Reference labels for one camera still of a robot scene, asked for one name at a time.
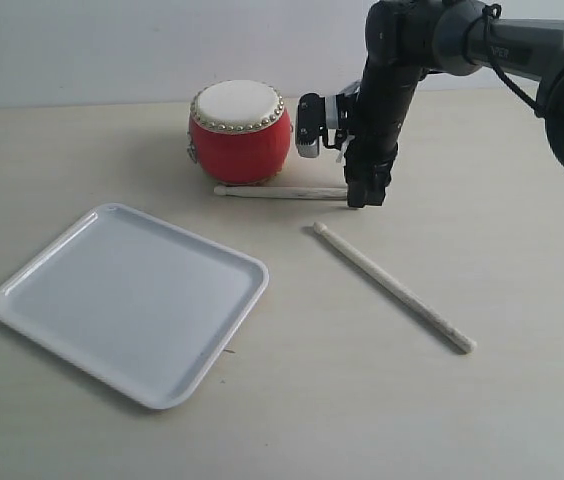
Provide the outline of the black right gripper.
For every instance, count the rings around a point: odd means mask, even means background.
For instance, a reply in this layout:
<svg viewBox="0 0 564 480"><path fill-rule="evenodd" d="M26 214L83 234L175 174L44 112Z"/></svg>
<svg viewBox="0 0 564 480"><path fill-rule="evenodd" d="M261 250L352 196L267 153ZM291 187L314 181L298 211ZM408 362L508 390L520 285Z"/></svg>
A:
<svg viewBox="0 0 564 480"><path fill-rule="evenodd" d="M382 206L386 188L392 181L392 168L398 154L398 142L390 138L349 136L342 147L347 184L347 205L360 209Z"/></svg>

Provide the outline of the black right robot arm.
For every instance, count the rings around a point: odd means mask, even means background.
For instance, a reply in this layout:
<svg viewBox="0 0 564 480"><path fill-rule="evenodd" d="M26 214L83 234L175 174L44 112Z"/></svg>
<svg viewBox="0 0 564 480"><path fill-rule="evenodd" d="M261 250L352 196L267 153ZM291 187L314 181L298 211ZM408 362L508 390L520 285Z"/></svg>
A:
<svg viewBox="0 0 564 480"><path fill-rule="evenodd" d="M349 206L383 204L406 114L430 73L491 69L543 120L564 168L564 20L506 19L500 5L482 1L379 1L365 42L345 153Z"/></svg>

